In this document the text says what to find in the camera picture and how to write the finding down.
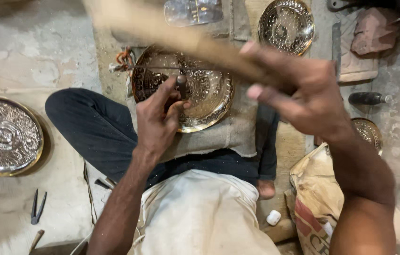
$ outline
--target person's arm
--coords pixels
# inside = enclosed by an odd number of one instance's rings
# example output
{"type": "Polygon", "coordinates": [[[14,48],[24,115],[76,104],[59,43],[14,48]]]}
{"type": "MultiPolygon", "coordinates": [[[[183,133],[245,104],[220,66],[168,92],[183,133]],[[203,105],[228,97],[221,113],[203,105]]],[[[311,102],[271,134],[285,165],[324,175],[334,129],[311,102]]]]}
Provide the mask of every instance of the person's arm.
{"type": "Polygon", "coordinates": [[[241,53],[283,75],[283,82],[296,86],[302,100],[257,84],[248,90],[248,97],[274,107],[297,130],[329,144],[335,178],[345,198],[330,254],[395,254],[394,177],[377,151],[351,126],[334,63],[287,56],[256,43],[247,43],[241,53]]]}
{"type": "Polygon", "coordinates": [[[88,255],[127,254],[132,247],[146,180],[173,142],[180,110],[190,106],[190,103],[177,101],[166,113],[164,109],[173,95],[179,98],[171,77],[150,98],[137,104],[137,146],[126,174],[113,189],[94,228],[88,255]]]}

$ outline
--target black handle tool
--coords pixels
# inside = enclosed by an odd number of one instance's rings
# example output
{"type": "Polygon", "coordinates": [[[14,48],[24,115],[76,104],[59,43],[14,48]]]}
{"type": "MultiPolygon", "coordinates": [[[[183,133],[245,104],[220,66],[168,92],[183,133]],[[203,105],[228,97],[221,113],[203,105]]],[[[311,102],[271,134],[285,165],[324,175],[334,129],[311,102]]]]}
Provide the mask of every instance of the black handle tool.
{"type": "Polygon", "coordinates": [[[176,87],[181,93],[181,100],[187,100],[187,77],[184,74],[178,75],[176,77],[176,87]]]}
{"type": "Polygon", "coordinates": [[[112,188],[110,188],[107,184],[103,183],[101,180],[97,179],[95,180],[94,184],[99,185],[101,187],[103,187],[106,190],[110,190],[112,191],[112,188]]]}

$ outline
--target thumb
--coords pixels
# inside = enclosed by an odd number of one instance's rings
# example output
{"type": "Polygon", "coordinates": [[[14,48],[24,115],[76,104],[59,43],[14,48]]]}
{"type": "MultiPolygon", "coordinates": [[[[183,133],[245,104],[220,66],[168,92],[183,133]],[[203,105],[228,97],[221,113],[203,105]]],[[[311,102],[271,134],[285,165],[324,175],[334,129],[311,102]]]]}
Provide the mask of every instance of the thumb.
{"type": "Polygon", "coordinates": [[[254,84],[247,90],[247,96],[276,109],[280,115],[292,121],[305,112],[305,107],[277,89],[254,84]]]}

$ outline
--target engraved brass plate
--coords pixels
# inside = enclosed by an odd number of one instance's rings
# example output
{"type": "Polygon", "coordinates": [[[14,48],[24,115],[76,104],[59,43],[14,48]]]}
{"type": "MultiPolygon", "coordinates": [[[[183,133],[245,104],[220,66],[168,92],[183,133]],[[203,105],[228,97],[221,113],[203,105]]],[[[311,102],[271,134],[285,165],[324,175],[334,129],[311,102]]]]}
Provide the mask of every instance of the engraved brass plate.
{"type": "Polygon", "coordinates": [[[36,163],[43,150],[43,132],[33,114],[0,97],[0,176],[19,174],[36,163]]]}
{"type": "Polygon", "coordinates": [[[373,122],[365,118],[351,119],[351,123],[353,123],[360,136],[373,145],[378,151],[378,154],[381,155],[383,153],[383,141],[379,128],[373,122]]]}
{"type": "Polygon", "coordinates": [[[275,0],[261,15],[258,36],[291,55],[302,55],[313,38],[315,25],[310,9],[300,0],[275,0]]]}
{"type": "MultiPolygon", "coordinates": [[[[172,52],[156,46],[148,47],[135,65],[177,68],[208,66],[207,63],[195,60],[181,52],[172,52]]],[[[132,92],[135,102],[146,100],[169,76],[180,73],[187,76],[187,93],[192,106],[180,115],[178,131],[195,132],[215,124],[230,108],[234,95],[231,76],[225,72],[135,68],[132,74],[132,92]]]]}

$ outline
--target brass plate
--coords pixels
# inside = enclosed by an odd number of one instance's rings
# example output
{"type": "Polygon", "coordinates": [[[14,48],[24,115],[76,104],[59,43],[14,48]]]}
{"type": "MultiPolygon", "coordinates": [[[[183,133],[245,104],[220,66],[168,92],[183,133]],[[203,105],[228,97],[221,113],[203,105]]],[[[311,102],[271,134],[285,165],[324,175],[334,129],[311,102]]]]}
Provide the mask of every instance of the brass plate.
{"type": "Polygon", "coordinates": [[[43,130],[33,113],[20,103],[0,97],[0,176],[31,168],[40,158],[43,130]]]}
{"type": "Polygon", "coordinates": [[[315,25],[310,9],[300,0],[275,0],[261,15],[258,36],[291,55],[302,55],[310,46],[315,25]]]}
{"type": "MultiPolygon", "coordinates": [[[[150,46],[135,65],[205,68],[208,64],[181,52],[150,46]]],[[[169,76],[180,73],[187,76],[187,92],[192,106],[181,114],[178,132],[200,131],[215,124],[225,115],[233,100],[234,86],[231,76],[226,72],[135,68],[132,74],[135,102],[146,100],[169,76]]]]}
{"type": "Polygon", "coordinates": [[[351,123],[353,123],[361,137],[373,145],[378,151],[378,154],[381,155],[383,153],[383,136],[379,128],[372,121],[365,118],[351,119],[351,123]]]}

